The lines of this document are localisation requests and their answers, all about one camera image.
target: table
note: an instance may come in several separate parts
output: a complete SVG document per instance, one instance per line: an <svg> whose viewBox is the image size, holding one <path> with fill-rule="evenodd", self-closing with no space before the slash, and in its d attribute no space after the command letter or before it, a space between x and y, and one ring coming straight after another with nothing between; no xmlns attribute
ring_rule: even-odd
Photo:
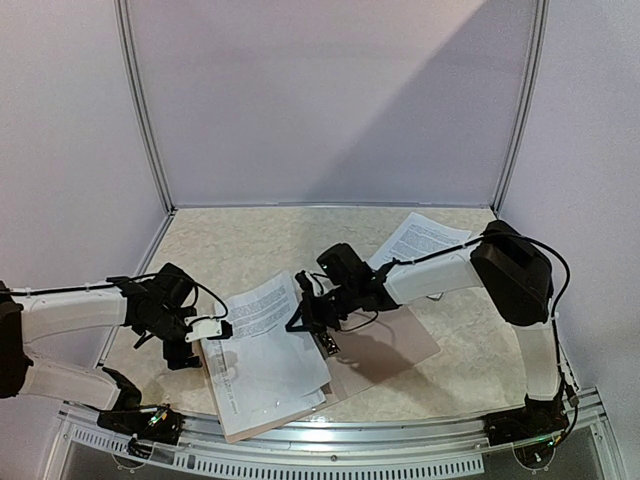
<svg viewBox="0 0 640 480"><path fill-rule="evenodd" d="M184 269L223 298L250 290L281 270L317 270L316 257L337 242L364 259L411 212L478 233L494 219L486 209L386 207L260 207L179 210L149 271L165 262ZM206 295L199 312L210 312ZM524 366L515 334L483 289L423 299L411 310L441 352L400 375L308 417L315 421L411 420L461 415L521 404ZM105 361L142 391L144 403L215 414L206 369L171 372L161 342L139 350L138 336L120 328Z"/></svg>

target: vent grille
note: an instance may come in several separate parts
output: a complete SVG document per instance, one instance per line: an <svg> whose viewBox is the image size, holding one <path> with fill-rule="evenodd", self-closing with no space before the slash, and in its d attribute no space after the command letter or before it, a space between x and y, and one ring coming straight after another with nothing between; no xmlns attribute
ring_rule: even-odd
<svg viewBox="0 0 640 480"><path fill-rule="evenodd" d="M105 452L128 457L127 441L110 433L75 425L73 441ZM261 466L251 462L227 461L198 452L172 452L172 463L148 463L224 479L249 480L422 480L458 478L484 473L482 455L465 455L459 460L422 462L387 467Z"/></svg>

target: metal edge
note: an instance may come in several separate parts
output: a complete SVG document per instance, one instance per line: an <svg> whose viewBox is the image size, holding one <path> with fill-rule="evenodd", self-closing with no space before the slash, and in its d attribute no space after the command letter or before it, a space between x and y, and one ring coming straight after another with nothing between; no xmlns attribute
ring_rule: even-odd
<svg viewBox="0 0 640 480"><path fill-rule="evenodd" d="M151 128L151 120L149 110L142 87L142 79L138 69L138 61L133 41L133 29L129 14L128 0L114 0L116 21L118 24L118 33L120 35L120 44L122 46L122 58L124 61L127 79L131 90L131 98L133 100L140 135L144 145L151 175L160 197L160 202L167 213L174 210L173 200L169 189L167 176L162 166L158 146L155 141L153 129Z"/></svg>
<svg viewBox="0 0 640 480"><path fill-rule="evenodd" d="M509 141L509 148L507 150L504 167L502 169L500 179L498 180L498 185L496 186L496 190L493 195L493 202L491 204L491 209L496 216L499 216L500 211L502 210L504 200L509 189L509 184L511 183L511 177L513 176L516 158L520 151L522 139L524 138L525 126L531 109L536 78L538 76L540 66L540 57L542 55L542 44L547 24L548 11L549 0L537 0L536 15L532 26L525 76L520 90L516 122L511 134L511 140Z"/></svg>
<svg viewBox="0 0 640 480"><path fill-rule="evenodd" d="M576 428L606 420L602 402L595 389L583 391ZM64 420L95 427L96 413L85 407L65 405ZM325 423L293 422L236 444L228 444L216 416L185 413L185 430L177 448L180 451L206 450L221 458L261 458L262 461L298 462L309 456L349 452L350 458L372 460L384 452L384 458L414 458L425 453L439 456L488 449L482 414L465 417L433 418L405 422Z"/></svg>
<svg viewBox="0 0 640 480"><path fill-rule="evenodd" d="M598 440L595 441L595 446L596 450L598 451L600 460L602 460L603 456L606 456L606 459L608 460L608 463L606 465L603 465L602 461L600 462L601 468L605 472L606 480L626 480L626 469L624 467L624 462L622 461L622 455L620 454L618 441L616 440L615 434L613 432L613 427L611 426L609 417L606 415L604 402L602 404L602 409L605 411L605 418L602 420L602 422L600 422L600 424L591 427L594 436Z"/></svg>
<svg viewBox="0 0 640 480"><path fill-rule="evenodd" d="M138 264L138 267L136 268L134 275L140 275L147 270L147 267L151 263L151 259L153 258L155 253L158 251L158 247L160 246L160 243L162 243L164 236L167 234L167 231L169 230L169 227L171 226L171 223L175 218L175 214L176 212L173 211L164 217L164 219L162 220L162 224L158 228L158 231L153 236L153 240L151 240L151 244L145 251L142 257L142 260L140 260L140 263ZM111 332L109 333L109 337L105 341L104 347L102 348L102 351L100 352L100 355L98 356L97 361L95 362L96 366L98 367L102 366L104 364L104 361L107 359L107 355L109 355L109 351L111 350L111 347L113 346L113 342L116 339L118 328L119 327L113 327L111 329Z"/></svg>
<svg viewBox="0 0 640 480"><path fill-rule="evenodd" d="M419 202L273 202L273 203L195 203L179 204L177 209L201 208L275 208L275 207L309 207L309 208L340 208L340 207L390 207L390 208L472 208L488 209L491 205L481 203L462 203L451 205L447 203L419 203Z"/></svg>

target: white wall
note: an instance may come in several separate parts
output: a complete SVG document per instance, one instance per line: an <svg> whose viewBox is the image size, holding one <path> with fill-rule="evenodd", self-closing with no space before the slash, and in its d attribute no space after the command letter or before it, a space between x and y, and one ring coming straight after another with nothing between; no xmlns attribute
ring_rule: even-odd
<svg viewBox="0 0 640 480"><path fill-rule="evenodd" d="M163 220L110 0L0 3L0 279L132 274ZM40 347L89 365L104 331ZM35 479L59 402L0 400L0 478Z"/></svg>
<svg viewBox="0 0 640 480"><path fill-rule="evenodd" d="M502 217L573 268L561 337L640 478L640 3L551 2Z"/></svg>
<svg viewBox="0 0 640 480"><path fill-rule="evenodd" d="M534 0L136 0L178 205L491 203Z"/></svg>

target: stack of papers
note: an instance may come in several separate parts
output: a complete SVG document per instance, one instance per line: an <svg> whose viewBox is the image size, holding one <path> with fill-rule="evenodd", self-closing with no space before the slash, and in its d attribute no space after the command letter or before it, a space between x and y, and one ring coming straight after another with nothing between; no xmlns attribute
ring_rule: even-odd
<svg viewBox="0 0 640 480"><path fill-rule="evenodd" d="M331 376L310 333L285 331L298 306L288 272L226 303L233 337L202 348L225 437L236 442L323 403Z"/></svg>

